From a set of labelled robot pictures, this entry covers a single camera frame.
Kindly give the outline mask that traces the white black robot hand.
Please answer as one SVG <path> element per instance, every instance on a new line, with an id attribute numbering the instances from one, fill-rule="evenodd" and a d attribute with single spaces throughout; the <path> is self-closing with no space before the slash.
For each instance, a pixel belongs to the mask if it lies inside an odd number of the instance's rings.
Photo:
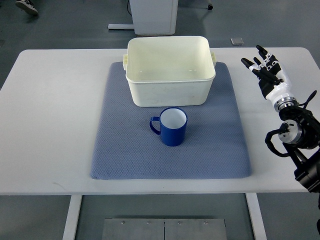
<path id="1" fill-rule="evenodd" d="M 253 61 L 242 58 L 241 62 L 257 77 L 262 96 L 273 103 L 290 97 L 290 79 L 278 59 L 260 45 L 257 45 L 256 49 L 262 60 L 257 57 L 254 57 Z"/>

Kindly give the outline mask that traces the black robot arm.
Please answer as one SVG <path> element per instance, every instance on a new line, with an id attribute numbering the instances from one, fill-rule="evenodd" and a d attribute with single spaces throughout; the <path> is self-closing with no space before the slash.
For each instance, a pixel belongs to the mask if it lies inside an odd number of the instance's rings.
<path id="1" fill-rule="evenodd" d="M 320 122 L 307 109 L 316 94 L 315 90 L 304 103 L 298 103 L 291 96 L 276 101 L 274 108 L 282 124 L 265 137 L 265 143 L 272 153 L 292 159 L 296 166 L 295 180 L 310 193 L 320 192 L 320 151 L 306 157 L 301 150 L 312 150 L 320 146 Z"/>

